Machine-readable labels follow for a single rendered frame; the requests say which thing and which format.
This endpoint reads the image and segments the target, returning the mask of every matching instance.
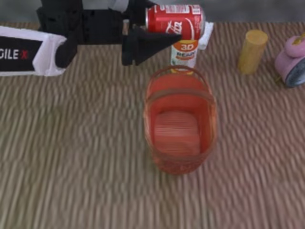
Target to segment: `white tissue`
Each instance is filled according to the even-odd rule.
[[[206,47],[209,43],[210,37],[212,35],[212,32],[213,32],[213,28],[214,28],[214,23],[213,22],[206,22],[205,23],[203,36],[199,39],[199,47],[198,48],[200,50],[205,50],[206,49]]]

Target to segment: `red letter x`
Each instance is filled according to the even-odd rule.
[[[27,50],[21,50],[21,59],[26,60],[28,58],[28,51]]]

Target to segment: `soda can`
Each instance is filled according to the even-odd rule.
[[[205,15],[200,5],[154,5],[146,9],[148,32],[176,33],[182,40],[199,40],[204,32]]]
[[[193,68],[196,65],[199,42],[179,41],[172,45],[171,65],[184,65]],[[173,73],[193,74],[186,69],[171,69]]]

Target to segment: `pink alarm clock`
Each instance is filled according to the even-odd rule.
[[[305,34],[286,41],[275,60],[275,69],[288,87],[305,83]]]

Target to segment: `wooden cylinder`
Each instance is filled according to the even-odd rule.
[[[253,74],[262,59],[268,35],[261,30],[250,30],[246,34],[238,69],[243,74]]]

